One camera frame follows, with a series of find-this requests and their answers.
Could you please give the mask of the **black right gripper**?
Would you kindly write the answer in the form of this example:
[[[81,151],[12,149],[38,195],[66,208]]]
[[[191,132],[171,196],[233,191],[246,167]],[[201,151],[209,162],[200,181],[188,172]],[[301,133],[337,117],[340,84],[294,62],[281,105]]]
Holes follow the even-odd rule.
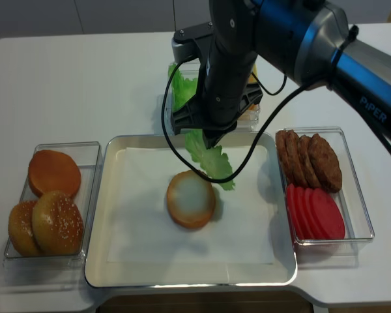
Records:
[[[257,53],[253,33],[259,6],[253,1],[210,1],[213,35],[200,63],[195,95],[171,115],[172,129],[202,129],[211,149],[237,127],[250,103],[244,100]]]

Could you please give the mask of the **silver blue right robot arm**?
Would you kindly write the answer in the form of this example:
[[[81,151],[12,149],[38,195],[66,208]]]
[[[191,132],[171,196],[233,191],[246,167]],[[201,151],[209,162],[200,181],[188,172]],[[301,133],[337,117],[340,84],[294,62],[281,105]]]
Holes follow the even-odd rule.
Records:
[[[360,41],[328,1],[211,1],[210,23],[176,32],[177,63],[198,59],[197,89],[171,114],[174,134],[202,129],[215,146],[263,96],[249,82],[262,57],[298,85],[326,85],[391,139],[391,56]]]

